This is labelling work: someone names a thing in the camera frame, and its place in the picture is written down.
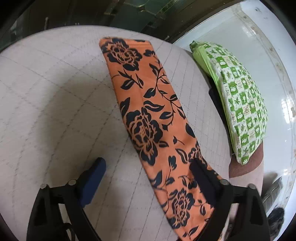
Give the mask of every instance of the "green and white checkered fabric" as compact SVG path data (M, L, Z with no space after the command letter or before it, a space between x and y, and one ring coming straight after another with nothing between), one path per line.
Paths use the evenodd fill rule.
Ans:
M195 60L215 81L237 161L246 164L266 131L264 100L250 73L227 49L218 44L195 41L190 48Z

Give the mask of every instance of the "brown fabric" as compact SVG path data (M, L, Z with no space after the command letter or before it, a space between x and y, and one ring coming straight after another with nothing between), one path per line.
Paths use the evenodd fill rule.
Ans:
M181 104L149 41L108 37L106 59L123 122L169 224L183 241L194 240L214 207L189 165L206 163Z
M249 161L245 165L237 162L235 155L231 156L229 164L229 178L239 177L255 170L263 160L263 142L258 146L256 151L251 155Z

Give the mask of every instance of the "flower pattern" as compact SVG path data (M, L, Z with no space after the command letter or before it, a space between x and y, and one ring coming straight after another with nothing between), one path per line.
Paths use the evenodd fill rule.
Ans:
M122 64L126 70L139 70L139 63L142 55L135 49L130 48L123 39L112 38L101 46L103 53L108 53L110 62Z
M142 107L141 112L136 110L127 114L126 125L129 128L132 143L142 160L154 165L158 155L157 143L163 136L157 121L152 120L146 108Z
M172 210L174 216L168 219L169 224L173 229L178 229L180 226L186 226L190 218L189 210L195 203L192 193L187 193L184 188L178 192L177 198L172 202Z
M124 124L161 208L182 241L195 240L214 207L189 167L200 161L204 170L213 169L164 68L149 41L108 37L100 47ZM219 179L213 173L208 177Z

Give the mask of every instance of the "orange floral fabric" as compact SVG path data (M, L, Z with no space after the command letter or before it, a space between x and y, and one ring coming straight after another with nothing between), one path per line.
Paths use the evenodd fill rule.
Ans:
M169 224L194 240L214 207L207 203L190 163L206 163L182 106L149 41L100 40L123 122Z

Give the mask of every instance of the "metal screw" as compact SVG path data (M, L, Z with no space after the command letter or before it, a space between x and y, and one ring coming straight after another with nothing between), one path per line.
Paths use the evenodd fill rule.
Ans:
M221 183L222 185L224 185L224 186L227 186L227 185L230 184L229 181L227 181L226 179L221 179L221 180L220 180L220 183Z
M41 188L41 189L44 189L44 188L46 188L46 186L47 186L47 185L46 185L45 183L42 183L42 184L40 185L40 188Z
M70 186L73 186L73 185L76 184L76 180L75 180L75 179L71 179L71 180L68 182L68 184L69 184Z
M248 187L251 188L251 189L253 189L253 190L256 190L257 189L256 186L253 183L250 183L248 185Z

